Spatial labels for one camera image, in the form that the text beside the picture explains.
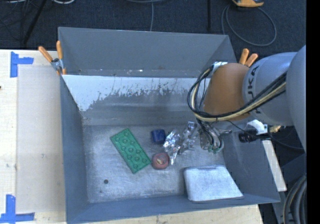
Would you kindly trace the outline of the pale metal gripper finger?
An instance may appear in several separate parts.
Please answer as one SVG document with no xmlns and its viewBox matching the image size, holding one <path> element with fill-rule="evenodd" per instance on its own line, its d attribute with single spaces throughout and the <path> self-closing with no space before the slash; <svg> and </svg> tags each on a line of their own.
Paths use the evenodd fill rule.
<svg viewBox="0 0 320 224">
<path fill-rule="evenodd" d="M 178 154 L 181 155 L 187 150 L 195 150 L 195 140 L 185 140 L 182 142 Z"/>
<path fill-rule="evenodd" d="M 197 130 L 197 124 L 195 122 L 189 121 L 186 128 L 183 131 L 183 142 L 184 143 L 194 143 L 194 133 Z"/>
</svg>

